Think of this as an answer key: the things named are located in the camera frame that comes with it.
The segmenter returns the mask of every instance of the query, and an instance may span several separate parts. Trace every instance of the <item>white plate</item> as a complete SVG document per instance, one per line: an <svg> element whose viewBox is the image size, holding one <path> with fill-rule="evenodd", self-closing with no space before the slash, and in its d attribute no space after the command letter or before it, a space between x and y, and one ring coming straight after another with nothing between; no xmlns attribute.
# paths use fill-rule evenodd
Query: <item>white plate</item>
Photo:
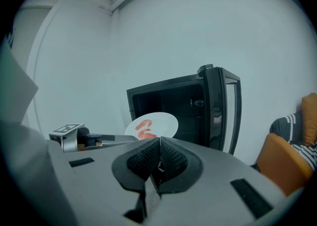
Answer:
<svg viewBox="0 0 317 226"><path fill-rule="evenodd" d="M152 125L148 126L147 124L141 127L139 130L135 128L144 120L151 120ZM129 126L125 129L125 135L132 135L138 137L139 132L144 129L150 129L144 133L155 134L157 137L165 136L173 138L178 129L177 119L169 113L149 113L135 119Z"/></svg>

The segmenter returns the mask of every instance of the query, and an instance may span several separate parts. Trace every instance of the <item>shrimp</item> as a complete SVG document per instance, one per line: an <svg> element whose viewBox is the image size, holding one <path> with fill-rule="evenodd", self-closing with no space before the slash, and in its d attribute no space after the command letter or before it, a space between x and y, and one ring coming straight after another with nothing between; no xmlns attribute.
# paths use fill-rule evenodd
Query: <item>shrimp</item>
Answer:
<svg viewBox="0 0 317 226"><path fill-rule="evenodd" d="M148 125L148 127L150 127L152 125L152 121L150 121L149 119L146 119L144 121L142 121L136 128L135 130L139 130L141 127Z"/></svg>
<svg viewBox="0 0 317 226"><path fill-rule="evenodd" d="M148 131L150 131L150 129L148 129L148 128L147 128L147 129L144 129L144 130L142 130L142 131L140 131L139 134L138 134L138 137L139 137L140 139L156 138L156 137L157 137L156 134L145 133L145 132L148 132Z"/></svg>

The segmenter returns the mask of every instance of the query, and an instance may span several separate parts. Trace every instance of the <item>orange chair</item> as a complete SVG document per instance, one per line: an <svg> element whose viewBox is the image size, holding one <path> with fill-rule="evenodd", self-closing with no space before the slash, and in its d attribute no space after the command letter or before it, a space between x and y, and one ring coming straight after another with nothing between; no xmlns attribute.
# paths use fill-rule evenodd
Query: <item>orange chair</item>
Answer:
<svg viewBox="0 0 317 226"><path fill-rule="evenodd" d="M310 165L282 137L270 133L257 160L263 175L290 195L305 186L313 175Z"/></svg>

